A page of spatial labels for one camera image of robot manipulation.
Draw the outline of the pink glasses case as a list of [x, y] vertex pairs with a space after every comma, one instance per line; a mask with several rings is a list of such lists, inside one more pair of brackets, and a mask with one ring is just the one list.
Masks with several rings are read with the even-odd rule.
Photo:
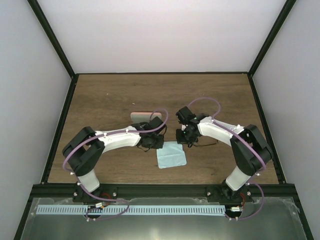
[[162, 119], [162, 114], [160, 112], [131, 112], [130, 113], [130, 119], [131, 121], [136, 123], [142, 123], [142, 122], [150, 122], [155, 117], [159, 117]]

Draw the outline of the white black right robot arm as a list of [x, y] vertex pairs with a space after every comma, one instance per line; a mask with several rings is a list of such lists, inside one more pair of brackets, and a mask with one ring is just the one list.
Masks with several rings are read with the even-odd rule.
[[181, 129], [176, 130], [176, 140], [189, 148], [199, 137], [210, 137], [232, 149], [236, 167], [221, 184], [221, 194], [229, 202], [240, 196], [241, 188], [255, 175], [266, 169], [273, 159], [273, 151], [257, 126], [231, 125], [206, 114], [176, 113]]

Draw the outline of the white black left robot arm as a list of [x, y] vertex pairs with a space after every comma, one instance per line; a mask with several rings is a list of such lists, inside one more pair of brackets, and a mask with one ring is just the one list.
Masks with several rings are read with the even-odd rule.
[[62, 150], [64, 170], [77, 178], [89, 201], [97, 202], [102, 196], [95, 166], [101, 155], [124, 147], [142, 147], [146, 151], [161, 149], [167, 126], [152, 126], [150, 123], [135, 123], [112, 131], [94, 131], [84, 127]]

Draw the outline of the light blue cleaning cloth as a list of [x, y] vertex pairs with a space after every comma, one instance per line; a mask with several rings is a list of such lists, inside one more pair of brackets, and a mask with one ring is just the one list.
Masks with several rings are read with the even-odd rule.
[[181, 167], [187, 164], [187, 158], [183, 145], [176, 141], [163, 143], [163, 147], [156, 150], [159, 169]]

